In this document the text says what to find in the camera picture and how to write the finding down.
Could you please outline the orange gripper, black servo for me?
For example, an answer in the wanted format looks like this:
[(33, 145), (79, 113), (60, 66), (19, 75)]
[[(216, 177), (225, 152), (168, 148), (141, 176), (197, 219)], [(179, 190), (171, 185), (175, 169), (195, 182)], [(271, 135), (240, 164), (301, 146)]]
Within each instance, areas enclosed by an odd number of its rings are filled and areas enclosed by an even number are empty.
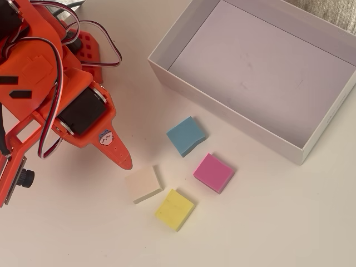
[(116, 133), (113, 100), (93, 75), (78, 68), (64, 71), (63, 89), (56, 117), (65, 129), (63, 139), (79, 148), (94, 145), (124, 170), (132, 169), (131, 155)]

